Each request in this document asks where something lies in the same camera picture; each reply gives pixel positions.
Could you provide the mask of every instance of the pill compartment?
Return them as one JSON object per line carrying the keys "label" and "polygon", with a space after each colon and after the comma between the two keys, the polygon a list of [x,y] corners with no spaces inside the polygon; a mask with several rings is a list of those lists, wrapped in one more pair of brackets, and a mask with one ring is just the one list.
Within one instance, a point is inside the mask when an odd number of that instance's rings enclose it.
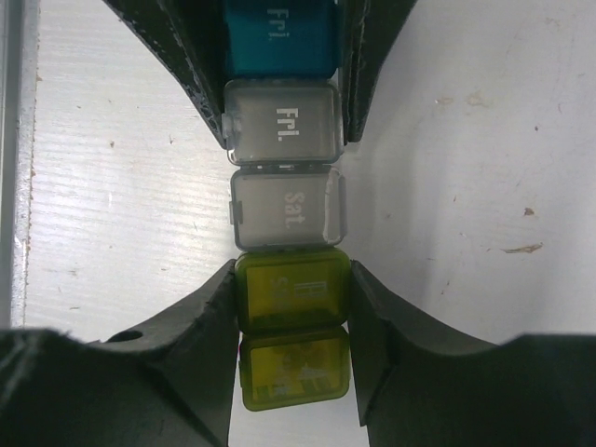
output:
{"label": "pill compartment", "polygon": [[332,77],[336,9],[333,0],[225,0],[229,77]]}
{"label": "pill compartment", "polygon": [[236,165],[332,163],[342,154],[342,110],[331,81],[229,82],[223,137]]}
{"label": "pill compartment", "polygon": [[238,325],[258,333],[342,324],[350,272],[337,249],[245,253],[236,262]]}
{"label": "pill compartment", "polygon": [[345,236],[345,179],[335,168],[241,169],[231,190],[241,250],[333,246]]}
{"label": "pill compartment", "polygon": [[245,337],[239,369],[242,401],[254,412],[339,399],[350,383],[348,335],[338,327]]}

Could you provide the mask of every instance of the scratched white surface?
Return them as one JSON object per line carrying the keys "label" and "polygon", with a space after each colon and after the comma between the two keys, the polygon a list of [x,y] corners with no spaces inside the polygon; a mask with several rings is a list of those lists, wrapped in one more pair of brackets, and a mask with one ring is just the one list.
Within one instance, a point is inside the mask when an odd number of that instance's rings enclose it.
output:
{"label": "scratched white surface", "polygon": [[[348,254],[481,338],[596,332],[595,24],[593,0],[419,0],[340,163]],[[42,0],[38,58],[25,323],[104,338],[237,254],[234,169],[100,0]]]}

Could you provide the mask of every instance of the metal edge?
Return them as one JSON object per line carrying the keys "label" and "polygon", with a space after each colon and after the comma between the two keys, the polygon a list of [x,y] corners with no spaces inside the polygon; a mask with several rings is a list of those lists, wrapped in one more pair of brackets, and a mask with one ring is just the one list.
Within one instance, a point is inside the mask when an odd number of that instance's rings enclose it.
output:
{"label": "metal edge", "polygon": [[15,0],[22,4],[19,133],[15,180],[15,219],[13,237],[10,324],[25,324],[25,297],[29,255],[31,182],[34,176],[35,96],[37,90],[37,50],[40,0]]}

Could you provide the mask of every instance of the white surface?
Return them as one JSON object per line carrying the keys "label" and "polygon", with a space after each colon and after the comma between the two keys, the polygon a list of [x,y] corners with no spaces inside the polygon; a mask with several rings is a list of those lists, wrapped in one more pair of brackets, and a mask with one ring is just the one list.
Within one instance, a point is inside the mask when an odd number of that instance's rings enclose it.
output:
{"label": "white surface", "polygon": [[[420,0],[341,161],[348,254],[484,339],[596,332],[595,24],[593,0]],[[237,254],[234,168],[100,0],[42,0],[38,59],[25,323],[104,338]]]}

